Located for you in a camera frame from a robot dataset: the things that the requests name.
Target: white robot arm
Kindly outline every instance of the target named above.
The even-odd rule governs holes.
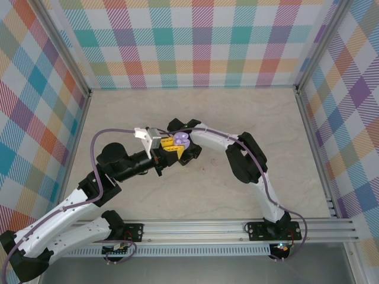
[[[226,152],[233,174],[241,182],[248,183],[256,192],[267,230],[273,237],[281,235],[287,229],[291,218],[289,213],[277,206],[279,201],[269,182],[267,159],[249,133],[221,133],[197,120],[183,124],[178,119],[170,122],[168,130],[175,133],[174,137],[162,138],[161,131],[155,128],[135,128],[134,135],[142,139],[145,150],[132,156],[128,156],[125,148],[119,143],[111,143],[104,147],[97,157],[97,170],[104,188],[100,200],[65,209],[99,195],[95,174],[91,172],[70,196],[52,210],[61,212],[40,224],[32,235],[25,238],[44,217],[20,231],[6,231],[0,235],[0,242],[7,254],[20,240],[23,241],[10,257],[13,269],[22,282],[34,279],[50,264],[78,247],[99,240],[119,240],[124,232],[124,223],[115,211],[106,211],[89,225],[66,230],[83,215],[96,210],[118,194],[121,188],[117,182],[142,175],[152,168],[160,176],[164,168],[172,166],[175,162],[185,165],[196,159],[201,153],[201,146]],[[248,155],[241,152],[241,146],[236,140],[243,143],[256,157],[264,171],[268,193],[275,204],[268,199],[261,171]]]

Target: purple object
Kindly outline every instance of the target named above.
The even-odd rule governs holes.
[[[190,146],[191,142],[188,139],[188,134],[185,132],[177,132],[174,135],[174,145],[183,145],[184,150]]]

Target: beige floor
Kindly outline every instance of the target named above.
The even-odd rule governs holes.
[[[270,180],[281,201],[305,217],[329,217],[324,192],[292,89],[148,89],[95,91],[66,195],[92,168],[89,144],[104,128],[158,127],[173,118],[191,118],[228,133],[250,132],[268,158]],[[108,143],[123,143],[133,154],[143,149],[131,134],[103,134],[96,155]],[[175,164],[158,177],[154,170],[121,184],[108,209],[124,219],[261,218],[250,187],[240,183],[226,156],[203,149],[197,160]]]

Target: plaid backdrop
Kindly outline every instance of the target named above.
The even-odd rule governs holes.
[[[0,234],[51,210],[84,98],[27,0],[0,0]]]
[[[379,283],[379,0],[354,2],[304,100],[338,205],[356,221]]]
[[[322,24],[319,12],[332,4],[331,0],[44,2],[87,81],[100,88],[293,85],[306,55],[301,59],[300,54],[307,42],[314,41],[309,38],[311,30]],[[63,28],[64,21],[69,28]]]

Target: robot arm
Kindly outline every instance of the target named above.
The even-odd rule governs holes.
[[[194,127],[203,128],[205,131],[187,129]],[[100,200],[72,209],[63,209],[64,206],[78,204],[99,195],[94,172],[91,172],[79,183],[78,188],[53,210],[60,209],[61,212],[43,223],[29,238],[24,236],[44,217],[18,232],[6,231],[0,235],[0,242],[7,254],[15,244],[23,240],[10,258],[13,269],[22,282],[34,279],[58,258],[80,246],[98,240],[119,240],[124,230],[124,223],[115,211],[106,211],[89,225],[65,231],[83,215],[96,210],[116,196],[121,191],[117,182],[135,175],[143,175],[152,168],[161,176],[162,170],[175,162],[185,165],[190,160],[196,159],[201,153],[201,146],[225,151],[233,174],[241,182],[248,183],[256,192],[264,213],[267,231],[274,238],[286,231],[291,220],[289,213],[268,199],[263,178],[256,164],[248,155],[241,152],[242,148],[238,143],[231,140],[231,138],[239,140],[253,153],[264,171],[271,199],[279,203],[269,182],[267,159],[249,133],[241,135],[222,133],[224,137],[220,137],[215,130],[200,121],[191,120],[183,124],[178,119],[170,122],[168,131],[178,133],[174,137],[162,138],[155,128],[135,128],[134,135],[142,139],[144,150],[132,156],[128,156],[120,143],[111,143],[103,148],[97,157],[97,170],[104,188]]]

